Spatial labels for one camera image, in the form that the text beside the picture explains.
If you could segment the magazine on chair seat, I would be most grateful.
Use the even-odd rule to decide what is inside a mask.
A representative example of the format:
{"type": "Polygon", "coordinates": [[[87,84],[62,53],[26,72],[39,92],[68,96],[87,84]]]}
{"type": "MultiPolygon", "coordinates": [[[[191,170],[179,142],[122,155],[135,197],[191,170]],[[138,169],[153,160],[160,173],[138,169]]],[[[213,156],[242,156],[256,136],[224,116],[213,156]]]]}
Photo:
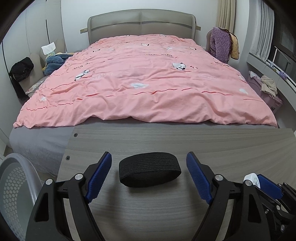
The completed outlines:
{"type": "Polygon", "coordinates": [[[39,80],[37,83],[35,83],[34,85],[32,85],[26,92],[25,94],[31,94],[34,93],[39,87],[40,85],[45,81],[45,78],[42,78],[41,80],[39,80]]]}

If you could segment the black clothing on chair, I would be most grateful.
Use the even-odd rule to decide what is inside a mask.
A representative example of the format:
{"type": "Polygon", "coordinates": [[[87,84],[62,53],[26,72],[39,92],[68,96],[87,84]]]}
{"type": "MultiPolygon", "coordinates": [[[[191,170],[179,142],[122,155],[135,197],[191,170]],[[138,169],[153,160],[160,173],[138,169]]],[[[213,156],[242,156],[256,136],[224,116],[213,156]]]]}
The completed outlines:
{"type": "Polygon", "coordinates": [[[11,67],[9,77],[19,99],[24,99],[27,97],[20,85],[20,82],[27,79],[33,69],[34,64],[29,57],[25,57],[23,60],[15,63],[11,67]]]}

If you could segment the pink storage box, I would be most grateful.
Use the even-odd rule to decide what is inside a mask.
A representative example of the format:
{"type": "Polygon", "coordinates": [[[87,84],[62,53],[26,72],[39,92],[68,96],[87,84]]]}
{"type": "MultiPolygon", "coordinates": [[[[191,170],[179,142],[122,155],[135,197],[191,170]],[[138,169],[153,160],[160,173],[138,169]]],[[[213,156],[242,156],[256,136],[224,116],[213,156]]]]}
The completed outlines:
{"type": "Polygon", "coordinates": [[[273,113],[276,113],[283,104],[278,97],[278,91],[274,81],[263,75],[263,81],[254,73],[249,71],[248,84],[258,94],[258,96],[269,106],[273,113]]]}

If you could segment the beige curtain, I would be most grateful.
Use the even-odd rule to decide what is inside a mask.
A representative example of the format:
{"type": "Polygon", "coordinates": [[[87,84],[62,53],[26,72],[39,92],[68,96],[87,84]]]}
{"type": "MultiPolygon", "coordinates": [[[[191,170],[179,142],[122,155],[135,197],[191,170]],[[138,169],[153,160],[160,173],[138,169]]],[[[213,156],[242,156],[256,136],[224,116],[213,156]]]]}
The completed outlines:
{"type": "Polygon", "coordinates": [[[233,32],[236,15],[236,0],[219,0],[216,26],[233,32]]]}

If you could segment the purple fuzzy garment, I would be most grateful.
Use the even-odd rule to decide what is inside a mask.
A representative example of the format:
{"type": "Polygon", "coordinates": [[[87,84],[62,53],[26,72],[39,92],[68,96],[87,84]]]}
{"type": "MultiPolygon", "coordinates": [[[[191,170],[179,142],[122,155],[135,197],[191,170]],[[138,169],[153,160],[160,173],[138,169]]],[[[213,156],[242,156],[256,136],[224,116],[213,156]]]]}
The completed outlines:
{"type": "Polygon", "coordinates": [[[227,63],[231,50],[231,37],[226,29],[214,27],[210,37],[209,53],[222,63],[227,63]]]}

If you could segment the pink duvet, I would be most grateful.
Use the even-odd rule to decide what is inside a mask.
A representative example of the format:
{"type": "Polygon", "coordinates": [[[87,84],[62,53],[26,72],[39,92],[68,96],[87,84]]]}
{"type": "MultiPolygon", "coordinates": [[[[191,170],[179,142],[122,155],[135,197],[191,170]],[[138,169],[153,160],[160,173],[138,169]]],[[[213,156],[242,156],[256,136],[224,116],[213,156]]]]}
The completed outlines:
{"type": "Polygon", "coordinates": [[[76,126],[89,118],[276,126],[242,74],[192,39],[125,35],[69,57],[22,106],[14,128],[76,126]]]}

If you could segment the blue blanket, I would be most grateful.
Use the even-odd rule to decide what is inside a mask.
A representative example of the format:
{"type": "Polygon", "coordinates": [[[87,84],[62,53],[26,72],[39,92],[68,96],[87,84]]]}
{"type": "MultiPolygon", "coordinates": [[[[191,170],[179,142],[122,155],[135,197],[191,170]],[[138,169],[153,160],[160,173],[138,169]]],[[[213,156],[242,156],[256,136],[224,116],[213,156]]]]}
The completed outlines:
{"type": "Polygon", "coordinates": [[[45,66],[43,68],[43,73],[45,76],[51,75],[55,70],[59,69],[68,58],[72,57],[73,54],[55,54],[46,57],[45,66]]]}

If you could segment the grey bed with headboard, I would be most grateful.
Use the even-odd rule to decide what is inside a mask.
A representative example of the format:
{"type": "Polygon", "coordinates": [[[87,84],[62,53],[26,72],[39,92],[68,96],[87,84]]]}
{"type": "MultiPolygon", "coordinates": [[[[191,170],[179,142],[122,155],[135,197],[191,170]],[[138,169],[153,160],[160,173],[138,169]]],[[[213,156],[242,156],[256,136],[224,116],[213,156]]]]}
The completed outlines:
{"type": "MultiPolygon", "coordinates": [[[[172,35],[194,41],[195,25],[193,15],[178,11],[132,9],[92,16],[88,20],[88,36],[90,45],[101,39],[125,35],[172,35]]],[[[92,117],[86,121],[103,120],[92,117]]],[[[38,171],[57,175],[74,127],[13,127],[11,147],[38,171]]]]}

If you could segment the beige chair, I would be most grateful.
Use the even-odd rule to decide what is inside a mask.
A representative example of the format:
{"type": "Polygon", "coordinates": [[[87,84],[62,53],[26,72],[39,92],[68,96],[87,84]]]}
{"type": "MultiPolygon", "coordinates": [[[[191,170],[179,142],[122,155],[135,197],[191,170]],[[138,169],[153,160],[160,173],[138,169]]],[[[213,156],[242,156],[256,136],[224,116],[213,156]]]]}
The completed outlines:
{"type": "MultiPolygon", "coordinates": [[[[56,49],[54,50],[55,53],[65,53],[65,41],[63,39],[57,39],[54,41],[56,49]]],[[[43,68],[45,66],[45,59],[46,55],[44,55],[42,48],[39,49],[36,53],[30,54],[29,58],[31,59],[34,68],[30,72],[30,75],[27,79],[20,82],[20,85],[24,92],[26,93],[34,84],[39,82],[40,80],[45,80],[46,77],[43,73],[43,68]]]]}

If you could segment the yellow orange garment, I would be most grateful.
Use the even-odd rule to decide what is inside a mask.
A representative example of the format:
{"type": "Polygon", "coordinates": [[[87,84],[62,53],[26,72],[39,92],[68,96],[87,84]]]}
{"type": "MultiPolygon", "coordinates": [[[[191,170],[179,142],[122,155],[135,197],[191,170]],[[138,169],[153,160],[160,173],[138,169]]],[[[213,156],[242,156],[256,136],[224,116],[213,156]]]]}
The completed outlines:
{"type": "Polygon", "coordinates": [[[229,33],[230,36],[230,40],[231,40],[231,44],[230,44],[230,57],[234,60],[238,60],[239,59],[239,42],[237,37],[232,34],[229,33]]]}

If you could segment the black elastic band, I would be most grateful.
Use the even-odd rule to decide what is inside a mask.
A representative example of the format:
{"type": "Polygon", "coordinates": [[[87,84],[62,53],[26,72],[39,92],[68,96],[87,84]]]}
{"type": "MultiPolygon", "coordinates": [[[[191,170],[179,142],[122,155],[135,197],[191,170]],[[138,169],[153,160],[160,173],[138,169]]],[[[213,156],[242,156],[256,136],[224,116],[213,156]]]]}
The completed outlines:
{"type": "Polygon", "coordinates": [[[119,180],[130,188],[162,185],[175,180],[181,173],[176,156],[170,153],[136,154],[119,162],[119,180]]]}

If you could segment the grey perforated laundry basket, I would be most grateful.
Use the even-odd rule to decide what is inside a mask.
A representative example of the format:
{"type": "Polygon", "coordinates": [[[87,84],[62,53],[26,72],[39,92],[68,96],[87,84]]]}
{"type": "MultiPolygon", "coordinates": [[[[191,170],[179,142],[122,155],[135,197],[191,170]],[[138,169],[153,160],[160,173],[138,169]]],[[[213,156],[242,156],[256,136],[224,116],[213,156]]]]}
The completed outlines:
{"type": "Polygon", "coordinates": [[[1,218],[17,240],[25,240],[42,183],[32,163],[12,153],[1,163],[1,218]]]}

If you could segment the beige cloth on box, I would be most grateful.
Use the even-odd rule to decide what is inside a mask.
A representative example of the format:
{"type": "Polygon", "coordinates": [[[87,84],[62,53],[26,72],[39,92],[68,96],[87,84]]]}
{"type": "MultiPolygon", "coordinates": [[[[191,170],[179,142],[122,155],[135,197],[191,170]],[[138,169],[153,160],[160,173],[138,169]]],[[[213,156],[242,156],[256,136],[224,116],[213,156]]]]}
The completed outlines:
{"type": "Polygon", "coordinates": [[[278,94],[278,89],[273,79],[263,75],[261,78],[261,91],[269,94],[273,99],[278,94]]]}

